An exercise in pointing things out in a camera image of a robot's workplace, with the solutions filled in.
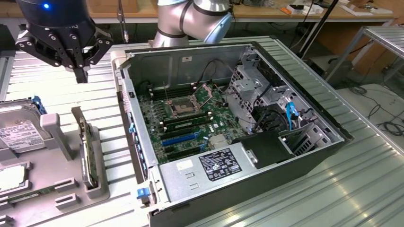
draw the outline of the warning label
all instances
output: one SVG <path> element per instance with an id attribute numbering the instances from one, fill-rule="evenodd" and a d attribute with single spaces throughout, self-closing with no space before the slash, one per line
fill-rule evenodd
<path id="1" fill-rule="evenodd" d="M 0 139 L 13 150 L 43 143 L 31 123 L 0 129 Z"/>
<path id="2" fill-rule="evenodd" d="M 229 148 L 199 156 L 199 161 L 210 181 L 242 171 Z"/>

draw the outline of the power supply label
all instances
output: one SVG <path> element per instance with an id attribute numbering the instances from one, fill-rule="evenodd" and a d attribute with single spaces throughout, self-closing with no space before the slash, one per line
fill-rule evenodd
<path id="1" fill-rule="evenodd" d="M 11 150 L 43 143 L 31 123 L 0 129 L 0 139 Z"/>
<path id="2" fill-rule="evenodd" d="M 229 148 L 198 158 L 210 181 L 215 181 L 242 171 Z"/>

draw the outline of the blue tab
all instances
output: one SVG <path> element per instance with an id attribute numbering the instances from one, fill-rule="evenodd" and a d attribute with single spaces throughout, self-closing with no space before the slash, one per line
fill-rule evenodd
<path id="1" fill-rule="evenodd" d="M 135 199 L 141 199 L 142 197 L 146 197 L 149 195 L 150 195 L 149 188 L 137 189 L 137 197 L 135 197 Z"/>
<path id="2" fill-rule="evenodd" d="M 134 129 L 134 122 L 130 123 L 130 127 L 129 127 L 129 133 L 134 133 L 135 129 Z"/>
<path id="3" fill-rule="evenodd" d="M 42 102 L 39 101 L 39 97 L 38 97 L 38 96 L 33 96 L 33 98 L 31 98 L 30 100 L 31 100 L 31 102 L 35 104 L 37 109 L 38 109 L 38 112 L 39 112 L 41 114 L 46 114 L 46 111 L 45 111 Z"/>
<path id="4" fill-rule="evenodd" d="M 294 104 L 293 102 L 289 102 L 286 105 L 285 105 L 285 116 L 287 118 L 287 122 L 289 122 L 289 130 L 291 130 L 291 114 L 294 116 L 298 116 L 298 112 L 294 108 Z"/>

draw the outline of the motherboard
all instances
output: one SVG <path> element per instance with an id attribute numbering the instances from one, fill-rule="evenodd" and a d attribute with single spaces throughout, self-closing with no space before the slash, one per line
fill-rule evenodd
<path id="1" fill-rule="evenodd" d="M 191 95 L 157 101 L 138 97 L 159 164 L 221 148 L 246 135 L 223 97 L 223 91 L 206 84 Z"/>

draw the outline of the ribbed metal surface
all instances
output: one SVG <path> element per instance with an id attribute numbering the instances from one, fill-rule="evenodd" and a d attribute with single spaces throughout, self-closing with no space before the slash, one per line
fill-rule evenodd
<path id="1" fill-rule="evenodd" d="M 245 41 L 261 44 L 355 139 L 306 176 L 190 226 L 402 226 L 401 155 L 279 42 L 267 37 L 245 37 L 225 39 L 222 43 Z M 146 47 L 137 44 L 125 49 Z M 135 181 L 114 100 L 107 55 L 89 74 L 89 83 L 77 85 L 73 75 L 62 68 L 47 66 L 25 53 L 15 54 L 6 99 L 23 98 L 31 92 L 38 94 L 46 110 L 61 114 L 62 131 L 75 127 L 69 107 L 79 102 L 85 118 L 99 128 L 107 168 L 110 199 L 46 222 L 43 226 L 62 226 L 65 223 L 70 226 L 94 223 L 101 226 L 143 225 L 145 217 L 133 218 L 139 205 L 130 196 Z"/>
<path id="2" fill-rule="evenodd" d="M 363 34 L 375 40 L 395 55 L 404 58 L 404 27 L 363 27 Z"/>

